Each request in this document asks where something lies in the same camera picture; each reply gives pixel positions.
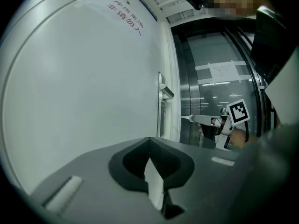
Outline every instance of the door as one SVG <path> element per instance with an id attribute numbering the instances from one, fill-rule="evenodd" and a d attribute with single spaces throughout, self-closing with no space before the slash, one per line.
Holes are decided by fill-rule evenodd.
<path id="1" fill-rule="evenodd" d="M 259 136 L 264 125 L 260 77 L 254 70 L 246 39 L 234 27 L 229 21 L 203 19 L 173 28 L 181 80 L 181 113 L 220 115 L 221 108 L 244 99 L 250 115 L 249 134 Z M 224 82 L 217 81 L 210 71 L 214 65 L 231 65 L 236 74 Z M 244 123 L 236 127 L 245 130 Z M 200 141 L 197 124 L 183 119 L 180 141 L 215 148 L 215 143 L 210 142 L 215 128 L 203 126 L 203 132 L 205 137 Z"/>

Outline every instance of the black cable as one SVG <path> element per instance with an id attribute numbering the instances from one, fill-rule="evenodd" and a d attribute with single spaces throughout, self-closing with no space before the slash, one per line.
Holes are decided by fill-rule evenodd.
<path id="1" fill-rule="evenodd" d="M 214 119 L 218 120 L 218 122 L 220 123 L 220 126 L 222 125 L 222 123 L 219 121 L 219 119 L 217 119 L 217 118 L 214 118 Z"/>
<path id="2" fill-rule="evenodd" d="M 247 121 L 245 121 L 245 128 L 246 128 L 245 143 L 246 143 L 249 139 L 249 131 L 248 131 L 248 122 Z"/>

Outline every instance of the white sticker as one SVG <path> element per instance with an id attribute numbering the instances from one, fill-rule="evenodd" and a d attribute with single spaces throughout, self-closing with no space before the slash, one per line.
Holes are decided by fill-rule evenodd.
<path id="1" fill-rule="evenodd" d="M 239 73 L 233 62 L 208 64 L 214 83 L 240 80 Z"/>
<path id="2" fill-rule="evenodd" d="M 134 11 L 132 5 L 124 0 L 78 0 L 74 7 L 81 8 L 83 5 L 105 16 L 118 29 L 136 39 L 138 46 L 148 46 L 150 29 L 140 20 L 142 17 Z"/>
<path id="3" fill-rule="evenodd" d="M 244 99 L 227 105 L 227 110 L 232 121 L 233 126 L 250 120 L 248 109 L 245 105 Z"/>

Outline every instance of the door handle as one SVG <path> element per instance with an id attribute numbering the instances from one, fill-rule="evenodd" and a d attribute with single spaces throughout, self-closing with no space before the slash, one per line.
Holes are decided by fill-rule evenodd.
<path id="1" fill-rule="evenodd" d="M 159 90 L 168 96 L 168 98 L 165 98 L 165 96 L 163 96 L 163 99 L 173 99 L 174 93 L 172 93 L 172 91 L 165 84 L 160 84 Z"/>

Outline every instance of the ceiling light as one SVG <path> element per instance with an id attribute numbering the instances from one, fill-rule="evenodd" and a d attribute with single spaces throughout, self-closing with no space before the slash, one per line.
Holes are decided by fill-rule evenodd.
<path id="1" fill-rule="evenodd" d="M 227 82 L 218 82 L 216 84 L 229 84 L 229 83 L 230 83 L 230 81 L 227 81 Z"/>

